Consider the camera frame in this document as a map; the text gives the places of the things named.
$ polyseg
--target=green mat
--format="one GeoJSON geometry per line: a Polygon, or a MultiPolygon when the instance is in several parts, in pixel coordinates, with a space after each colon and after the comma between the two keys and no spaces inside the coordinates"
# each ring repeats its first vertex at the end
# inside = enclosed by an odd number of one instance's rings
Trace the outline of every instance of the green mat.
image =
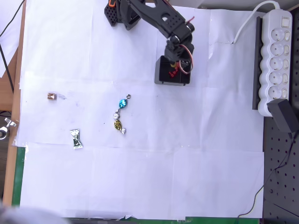
{"type": "MultiPolygon", "coordinates": [[[[21,200],[21,189],[23,180],[24,170],[24,159],[25,159],[25,148],[17,148],[17,158],[15,163],[14,173],[14,190],[12,205],[19,206],[21,200]]],[[[129,218],[137,224],[236,224],[236,218],[211,218],[211,217],[186,217],[184,221],[175,220],[146,220],[146,219],[135,219],[129,218]]],[[[239,224],[259,224],[258,218],[240,218],[239,224]]]]}

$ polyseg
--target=small brown object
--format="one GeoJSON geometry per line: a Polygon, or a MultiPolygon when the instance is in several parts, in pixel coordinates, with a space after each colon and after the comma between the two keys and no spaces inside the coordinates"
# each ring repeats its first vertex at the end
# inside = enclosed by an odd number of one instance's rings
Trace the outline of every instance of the small brown object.
{"type": "Polygon", "coordinates": [[[48,99],[50,99],[50,100],[56,99],[56,94],[55,93],[48,93],[48,99]]]}

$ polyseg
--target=white power strip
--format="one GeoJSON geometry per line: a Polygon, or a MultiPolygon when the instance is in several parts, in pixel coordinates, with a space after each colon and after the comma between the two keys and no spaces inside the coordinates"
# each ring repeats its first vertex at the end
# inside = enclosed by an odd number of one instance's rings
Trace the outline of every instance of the white power strip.
{"type": "Polygon", "coordinates": [[[267,107],[268,102],[277,98],[289,99],[291,38],[290,12],[274,9],[263,17],[262,87],[258,93],[261,99],[258,111],[265,117],[272,117],[267,107]]]}

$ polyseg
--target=power switch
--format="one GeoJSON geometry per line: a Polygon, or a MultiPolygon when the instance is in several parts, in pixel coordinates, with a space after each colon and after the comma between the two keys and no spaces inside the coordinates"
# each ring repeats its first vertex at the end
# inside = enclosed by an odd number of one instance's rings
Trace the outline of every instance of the power switch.
{"type": "Polygon", "coordinates": [[[290,22],[291,22],[290,17],[282,17],[281,18],[281,27],[282,28],[290,28],[290,22]]]}

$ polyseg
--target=metal clamp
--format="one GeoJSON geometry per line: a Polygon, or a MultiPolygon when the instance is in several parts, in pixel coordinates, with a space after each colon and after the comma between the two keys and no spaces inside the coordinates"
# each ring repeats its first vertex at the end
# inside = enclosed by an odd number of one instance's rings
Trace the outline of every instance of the metal clamp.
{"type": "Polygon", "coordinates": [[[5,139],[9,135],[8,129],[10,126],[16,127],[16,124],[12,122],[10,119],[5,118],[4,120],[7,122],[7,125],[0,128],[0,140],[5,139]]]}

